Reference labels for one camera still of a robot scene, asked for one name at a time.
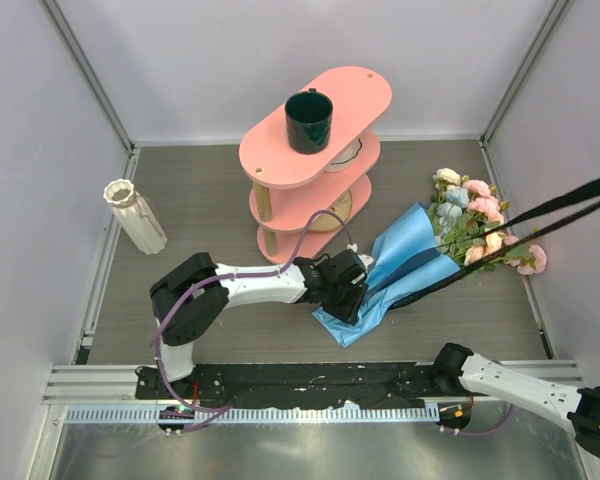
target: three-tiered shelf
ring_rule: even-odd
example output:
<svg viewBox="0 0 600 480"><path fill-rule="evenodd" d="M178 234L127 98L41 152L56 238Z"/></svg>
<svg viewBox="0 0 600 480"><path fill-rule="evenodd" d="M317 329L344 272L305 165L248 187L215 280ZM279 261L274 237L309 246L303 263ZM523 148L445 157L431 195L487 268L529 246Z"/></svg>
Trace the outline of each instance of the three-tiered shelf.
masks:
<svg viewBox="0 0 600 480"><path fill-rule="evenodd" d="M284 105L240 143L242 168L253 180L249 208L260 224L258 247L272 263L287 261L309 217L317 210L331 207L335 211L334 205L347 192L351 205L346 221L351 220L369 201L367 172L380 155L380 142L370 127L391 102L391 87L384 78L362 67L339 67L324 72L303 90L309 88L333 103L331 138L324 150L303 155L289 146ZM354 149L357 155L349 167L325 172L356 144L360 147ZM341 229L310 231L298 255L314 257Z"/></svg>

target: white wall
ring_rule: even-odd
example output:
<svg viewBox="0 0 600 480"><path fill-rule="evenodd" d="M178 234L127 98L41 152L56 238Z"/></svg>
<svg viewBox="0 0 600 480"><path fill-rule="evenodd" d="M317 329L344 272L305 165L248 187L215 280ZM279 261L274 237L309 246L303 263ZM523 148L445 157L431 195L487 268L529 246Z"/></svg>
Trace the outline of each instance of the white wall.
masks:
<svg viewBox="0 0 600 480"><path fill-rule="evenodd" d="M600 176L600 0L574 2L493 153L517 212ZM532 284L549 338L600 385L600 211L540 243L549 264Z"/></svg>
<svg viewBox="0 0 600 480"><path fill-rule="evenodd" d="M0 1L0 480L22 478L77 341L124 153L42 8Z"/></svg>
<svg viewBox="0 0 600 480"><path fill-rule="evenodd" d="M324 70L393 87L384 135L481 134L552 0L60 0L130 136L240 138Z"/></svg>

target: flower bouquet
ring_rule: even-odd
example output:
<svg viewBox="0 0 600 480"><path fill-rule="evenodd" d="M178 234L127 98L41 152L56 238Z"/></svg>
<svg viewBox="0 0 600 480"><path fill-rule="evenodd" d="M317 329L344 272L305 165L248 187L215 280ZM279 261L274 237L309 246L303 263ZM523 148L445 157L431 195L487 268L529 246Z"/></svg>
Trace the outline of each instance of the flower bouquet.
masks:
<svg viewBox="0 0 600 480"><path fill-rule="evenodd" d="M436 193L427 212L433 225L435 241L440 253L453 259L458 265L469 265L499 250L502 244L518 241L503 232L488 234L484 239L473 239L504 223L503 212L510 204L496 197L497 189L482 180L461 177L450 168L442 168L433 176ZM502 257L492 260L483 269L493 271L508 264L517 267L522 275L540 273L547 264L544 250L535 244L522 244Z"/></svg>

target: cup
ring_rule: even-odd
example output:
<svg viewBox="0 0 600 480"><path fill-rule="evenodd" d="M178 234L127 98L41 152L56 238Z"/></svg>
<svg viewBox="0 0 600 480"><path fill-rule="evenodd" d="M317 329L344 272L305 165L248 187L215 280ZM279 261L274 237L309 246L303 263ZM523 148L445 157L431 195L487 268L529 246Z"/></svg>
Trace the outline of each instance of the cup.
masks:
<svg viewBox="0 0 600 480"><path fill-rule="evenodd" d="M325 149L331 134L333 104L329 97L310 88L292 95L284 106L289 145L298 153Z"/></svg>

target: purple cable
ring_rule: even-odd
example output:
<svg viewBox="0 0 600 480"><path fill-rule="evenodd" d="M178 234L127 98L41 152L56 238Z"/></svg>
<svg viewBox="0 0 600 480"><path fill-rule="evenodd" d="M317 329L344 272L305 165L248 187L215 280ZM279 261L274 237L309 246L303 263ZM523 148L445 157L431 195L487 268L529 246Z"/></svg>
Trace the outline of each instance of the purple cable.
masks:
<svg viewBox="0 0 600 480"><path fill-rule="evenodd" d="M305 237L307 236L307 233L309 233L309 228L311 227L311 224L313 223L313 221L316 219L316 217L318 215L322 215L322 214L331 215L336 220L338 220L342 224L342 227L343 227L344 231L346 232L347 237L349 238L349 243L352 244L352 245L355 244L355 242L353 240L353 236L351 235L351 231L349 230L349 227L344 222L344 220L342 220L342 218L340 218L338 215L336 215L331 210L318 210L313 215L311 215L311 217L309 217L309 220L307 221L307 224L304 226L304 229L302 230L302 233L298 237L298 243L296 244L296 247L293 249L293 253L289 257L289 260L287 260L287 263L285 263L282 266L282 268L280 268L279 270L278 269L272 270L270 272L238 273L237 275L235 275L235 277L231 273L225 273L224 275L215 275L213 277L205 278L204 280L201 280L200 282L191 285L187 289L187 291L184 292L180 296L180 298L176 301L176 303L173 304L173 307L171 307L171 310L169 310L169 313L167 313L167 315L164 317L164 320L162 321L162 323L160 324L160 326L156 329L156 332L151 337L151 341L149 342L149 345L153 346L154 349L155 349L156 365L158 366L158 371L160 372L160 376L162 377L162 382L164 383L165 387L167 388L167 391L169 392L169 394L174 399L176 399L178 402L180 402L182 405L184 405L185 407L187 407L187 408L189 408L191 410L194 410L194 411L197 411L197 412L213 412L213 413L217 412L217 415L209 418L208 420L205 420L204 422L202 422L200 424L197 424L197 425L194 425L192 427L189 427L189 428L183 430L183 432L185 432L185 431L192 432L194 430L198 430L199 428L202 428L207 423L210 423L212 420L215 420L220 415L222 415L223 413L225 413L228 410L230 410L231 409L231 405L226 405L226 406L220 407L220 408L202 408L202 407L198 407L196 405L193 405L193 404L185 401L183 398L181 398L175 392L175 390L171 386L171 383L167 379L167 373L166 373L166 371L164 369L164 364L162 363L162 358L160 357L160 342L158 340L160 339L160 337L164 333L165 329L167 328L167 326L169 326L169 323L171 322L171 320L173 319L173 317L175 316L175 314L178 312L178 310L180 309L180 307L182 307L182 305L187 300L187 298L189 298L189 296L193 295L194 292L196 292L197 290L201 289L205 285L208 285L208 284L210 284L212 282L216 282L216 281L219 281L219 280L228 280L230 278L267 278L267 277L275 277L276 275L279 275L280 273L285 272L293 264L293 260L298 255L298 252L300 251L300 247L302 246L302 242L304 241Z"/></svg>
<svg viewBox="0 0 600 480"><path fill-rule="evenodd" d="M483 432L464 432L462 430L460 430L458 432L458 436L462 436L462 437L486 437L488 435L494 434L497 431L501 430L507 423L509 423L509 420L511 420L513 418L513 413L515 411L516 407L513 405L509 405L509 411L507 412L507 414L504 416L504 418L502 419L502 421L496 425L493 428L490 428L489 430L485 430ZM444 427L446 432L450 432L450 433L454 433L455 434L455 429L453 428L449 428L449 427Z"/></svg>

